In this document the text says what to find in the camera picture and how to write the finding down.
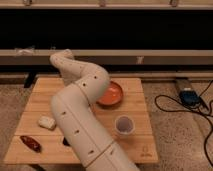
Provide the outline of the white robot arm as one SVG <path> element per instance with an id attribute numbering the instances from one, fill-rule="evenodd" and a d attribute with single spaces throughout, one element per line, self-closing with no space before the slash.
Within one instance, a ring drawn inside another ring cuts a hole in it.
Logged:
<path id="1" fill-rule="evenodd" d="M 52 97 L 51 112 L 86 171 L 139 171 L 90 108 L 108 88 L 108 72 L 75 60 L 69 49 L 52 54 L 50 62 L 71 79 Z"/>

